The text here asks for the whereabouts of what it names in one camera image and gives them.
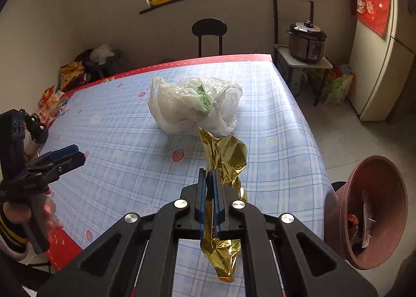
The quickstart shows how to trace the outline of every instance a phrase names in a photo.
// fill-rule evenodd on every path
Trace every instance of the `black chair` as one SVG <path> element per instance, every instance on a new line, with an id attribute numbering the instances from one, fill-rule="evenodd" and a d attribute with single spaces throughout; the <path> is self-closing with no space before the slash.
<path id="1" fill-rule="evenodd" d="M 223 54 L 223 35 L 227 32 L 227 25 L 217 19 L 202 19 L 192 26 L 192 33 L 198 37 L 198 57 L 202 57 L 202 36 L 215 35 L 219 37 L 219 55 Z"/>

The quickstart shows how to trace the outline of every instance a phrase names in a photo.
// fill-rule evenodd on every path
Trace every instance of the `white plastic bag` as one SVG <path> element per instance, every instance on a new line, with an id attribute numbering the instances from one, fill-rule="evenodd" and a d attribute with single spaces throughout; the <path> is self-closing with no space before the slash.
<path id="1" fill-rule="evenodd" d="M 98 63 L 99 65 L 105 64 L 108 57 L 114 56 L 108 43 L 104 43 L 98 48 L 95 48 L 89 55 L 89 59 L 92 63 Z"/>
<path id="2" fill-rule="evenodd" d="M 189 78 L 175 84 L 154 77 L 147 104 L 167 134 L 186 130 L 199 136 L 201 127 L 212 134 L 229 135 L 236 127 L 242 94 L 239 84 L 218 78 Z"/>

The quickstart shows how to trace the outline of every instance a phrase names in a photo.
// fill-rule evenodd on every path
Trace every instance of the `small side table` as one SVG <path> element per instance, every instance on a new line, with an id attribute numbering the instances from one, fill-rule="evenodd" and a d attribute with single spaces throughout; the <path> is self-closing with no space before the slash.
<path id="1" fill-rule="evenodd" d="M 278 47 L 278 48 L 275 47 L 274 50 L 275 50 L 275 56 L 274 56 L 275 65 L 277 65 L 277 61 L 280 55 L 289 66 L 288 82 L 287 82 L 289 88 L 290 88 L 290 84 L 292 83 L 293 68 L 325 69 L 324 77 L 322 78 L 321 85 L 319 86 L 318 92 L 316 94 L 315 102 L 313 103 L 314 106 L 317 106 L 319 99 L 321 98 L 322 91 L 324 90 L 324 86 L 328 78 L 329 70 L 332 69 L 332 64 L 325 57 L 323 57 L 321 61 L 318 61 L 317 63 L 308 63 L 308 62 L 299 61 L 290 54 L 289 49 L 287 47 Z"/>

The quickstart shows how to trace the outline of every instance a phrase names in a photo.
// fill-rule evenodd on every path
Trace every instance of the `blue plaid tablecloth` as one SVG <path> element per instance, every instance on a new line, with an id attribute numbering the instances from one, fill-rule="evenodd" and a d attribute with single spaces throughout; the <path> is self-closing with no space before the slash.
<path id="1" fill-rule="evenodd" d="M 197 182 L 205 157 L 199 138 L 166 135 L 147 101 L 155 76 L 168 82 L 213 76 L 238 82 L 235 137 L 248 148 L 241 173 L 248 200 L 263 213 L 291 212 L 323 238 L 324 203 L 334 197 L 315 139 L 271 62 L 239 61 L 168 68 L 77 91 L 57 118 L 42 153 L 77 144 L 85 165 L 51 185 L 57 216 L 83 249 L 127 212 L 155 213 Z M 173 162 L 172 154 L 184 150 Z M 241 261 L 233 283 L 221 282 L 199 248 L 180 240 L 173 296 L 245 296 Z"/>

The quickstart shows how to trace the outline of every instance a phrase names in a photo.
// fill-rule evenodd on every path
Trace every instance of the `gold foil wrapper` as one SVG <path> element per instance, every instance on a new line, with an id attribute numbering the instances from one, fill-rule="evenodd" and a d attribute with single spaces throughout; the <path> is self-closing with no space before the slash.
<path id="1" fill-rule="evenodd" d="M 241 187 L 238 174 L 247 165 L 247 147 L 234 136 L 223 139 L 213 137 L 208 131 L 199 129 L 207 161 L 206 171 L 218 169 L 222 185 L 237 189 L 240 199 L 247 201 L 247 193 Z M 214 237 L 213 202 L 205 202 L 204 235 L 201 250 L 213 264 L 218 278 L 224 282 L 234 281 L 237 255 L 241 250 L 240 240 L 219 240 Z"/>

